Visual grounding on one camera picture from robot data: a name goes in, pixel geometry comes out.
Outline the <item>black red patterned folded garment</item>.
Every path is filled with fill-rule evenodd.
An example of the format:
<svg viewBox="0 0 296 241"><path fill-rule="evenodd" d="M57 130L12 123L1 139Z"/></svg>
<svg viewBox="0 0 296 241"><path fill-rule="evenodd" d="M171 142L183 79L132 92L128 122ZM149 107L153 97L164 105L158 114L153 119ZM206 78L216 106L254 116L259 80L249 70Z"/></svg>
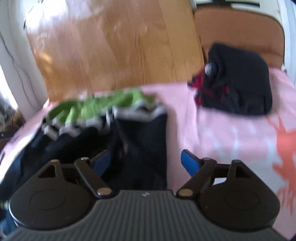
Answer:
<svg viewBox="0 0 296 241"><path fill-rule="evenodd" d="M273 96L266 62L256 53L214 43L208 61L188 86L195 103L231 114L259 116L271 111Z"/></svg>

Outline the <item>green navy white knit sweater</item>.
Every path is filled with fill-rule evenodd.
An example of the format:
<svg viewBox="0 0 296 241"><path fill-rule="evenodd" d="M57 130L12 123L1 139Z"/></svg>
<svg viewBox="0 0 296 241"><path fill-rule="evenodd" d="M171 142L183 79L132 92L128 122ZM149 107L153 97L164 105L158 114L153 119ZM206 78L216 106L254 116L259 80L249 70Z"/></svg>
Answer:
<svg viewBox="0 0 296 241"><path fill-rule="evenodd" d="M1 237L19 227L59 230L81 221L96 201L121 190L167 188L166 108L139 90L52 109L1 181ZM96 174L90 160L109 150Z"/></svg>

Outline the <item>pink printed bed sheet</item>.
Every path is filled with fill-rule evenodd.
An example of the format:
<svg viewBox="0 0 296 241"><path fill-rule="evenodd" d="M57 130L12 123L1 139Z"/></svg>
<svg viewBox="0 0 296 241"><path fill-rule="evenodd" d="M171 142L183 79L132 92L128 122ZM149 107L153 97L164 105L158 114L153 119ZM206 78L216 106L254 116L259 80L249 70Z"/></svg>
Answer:
<svg viewBox="0 0 296 241"><path fill-rule="evenodd" d="M101 188L107 198L81 221L49 231L19 227L5 240L295 240L295 87L277 69L269 81L273 108L260 116L197 106L186 83L119 90L139 90L166 108L166 189L111 196ZM25 146L66 101L24 127ZM193 177L181 163L184 149L204 162Z"/></svg>

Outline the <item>brown perforated cushion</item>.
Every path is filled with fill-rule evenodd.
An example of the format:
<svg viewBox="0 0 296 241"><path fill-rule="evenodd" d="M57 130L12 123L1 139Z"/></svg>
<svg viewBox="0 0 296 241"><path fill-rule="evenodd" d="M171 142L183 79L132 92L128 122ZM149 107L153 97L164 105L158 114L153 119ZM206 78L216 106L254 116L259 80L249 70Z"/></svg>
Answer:
<svg viewBox="0 0 296 241"><path fill-rule="evenodd" d="M205 61L213 43L222 43L259 54L268 66L284 63L285 34L272 16L228 7L202 7L194 21Z"/></svg>

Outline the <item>wood grain headboard panel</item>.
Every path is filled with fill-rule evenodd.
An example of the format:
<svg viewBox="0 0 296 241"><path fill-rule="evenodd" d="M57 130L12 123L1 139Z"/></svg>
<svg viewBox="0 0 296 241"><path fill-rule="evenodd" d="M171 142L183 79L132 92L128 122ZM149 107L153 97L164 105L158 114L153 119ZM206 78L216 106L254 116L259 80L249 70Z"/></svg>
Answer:
<svg viewBox="0 0 296 241"><path fill-rule="evenodd" d="M186 81L204 64L188 1L42 1L25 27L50 101Z"/></svg>

